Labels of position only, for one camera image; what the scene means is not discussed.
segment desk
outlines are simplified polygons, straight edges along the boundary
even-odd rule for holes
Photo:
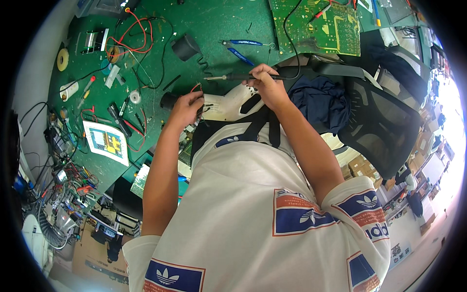
[[[183,5],[177,5],[176,1],[170,3],[169,1],[155,2],[143,0],[135,11],[138,17],[147,15],[147,12],[142,7],[146,8],[151,15],[163,16],[170,21],[174,27],[174,32],[177,33],[176,36],[171,35],[170,26],[164,21],[152,21],[155,41],[142,67],[156,85],[162,76],[161,57],[163,46],[173,39],[178,40],[184,33],[188,33],[195,38],[205,56],[204,60],[209,64],[209,71],[213,75],[227,74],[233,71],[246,73],[251,70],[250,66],[228,52],[219,43],[220,40],[251,39],[262,43],[276,43],[274,24],[267,0],[224,0],[223,3],[220,3],[219,0],[189,0]],[[367,10],[360,8],[359,11],[361,12],[360,21],[363,31],[378,29],[374,25],[373,16]],[[388,26],[389,23],[384,13],[380,13],[380,15],[383,27]],[[79,33],[81,32],[80,44],[83,43],[86,31],[94,31],[100,28],[109,28],[109,35],[120,37],[133,22],[134,18],[130,16],[118,26],[116,34],[113,31],[116,24],[116,19],[114,18],[90,15],[81,19],[75,18],[71,22],[69,28],[70,44],[68,45],[68,51],[70,59],[68,67],[63,72],[59,72],[57,67],[54,66],[50,83],[51,95],[49,103],[57,111],[63,106],[67,108],[72,120],[70,124],[73,131],[78,132],[75,126],[75,117],[78,117],[78,122],[81,122],[80,112],[77,110],[77,99],[80,97],[89,78],[79,81],[78,92],[67,102],[62,102],[59,94],[56,92],[61,85],[74,81],[100,68],[102,59],[106,58],[104,52],[81,55],[79,52],[83,50],[82,45],[78,47],[78,53],[75,55],[75,44],[77,43]],[[140,33],[140,28],[136,24],[132,30],[132,34],[137,33]],[[138,48],[143,44],[143,36],[141,33],[138,36],[126,36],[123,42],[130,47]],[[280,55],[277,47],[271,50],[269,65],[275,65],[293,56],[292,53]],[[266,46],[240,46],[239,50],[255,64],[268,62],[269,48]],[[138,60],[142,58],[142,54],[135,53],[135,56]],[[205,75],[201,70],[201,66],[197,63],[199,57],[200,55],[196,55],[188,61],[182,62],[172,52],[170,44],[167,45],[163,59],[165,75],[161,86],[156,90],[141,89],[142,102],[137,106],[130,103],[129,109],[124,114],[124,118],[138,128],[140,128],[139,123],[134,114],[138,113],[141,115],[140,107],[144,108],[146,116],[150,118],[146,142],[140,152],[129,151],[128,157],[131,161],[138,160],[142,154],[157,142],[161,133],[161,121],[167,120],[169,116],[168,112],[159,107],[159,101],[163,95],[162,88],[178,74],[182,75],[181,78],[168,88],[168,91],[172,91],[175,94],[185,94],[190,91],[197,81],[203,80]],[[96,81],[92,84],[90,88],[91,92],[81,109],[95,106],[95,114],[97,116],[110,119],[110,115],[107,112],[110,103],[115,102],[120,107],[123,100],[128,96],[127,88],[129,91],[138,90],[138,80],[131,69],[132,66],[136,68],[138,63],[128,54],[125,55],[122,62],[125,62],[127,66],[122,65],[120,61],[117,62],[117,65],[121,68],[119,73],[126,79],[126,83],[121,86],[115,80],[112,88],[109,89],[104,86],[104,77],[106,76],[102,72],[95,73]],[[149,78],[142,69],[139,70],[139,76],[144,83],[150,84]],[[203,90],[212,94],[224,94],[237,84],[237,82],[228,81],[209,84],[203,82]],[[141,137],[137,133],[134,133],[128,139],[128,143],[133,148],[138,148],[141,143]],[[128,170],[128,167],[94,153],[82,154],[81,152],[77,152],[74,160],[76,163],[84,165],[89,172],[99,178],[98,189],[101,192],[107,190],[119,176]]]

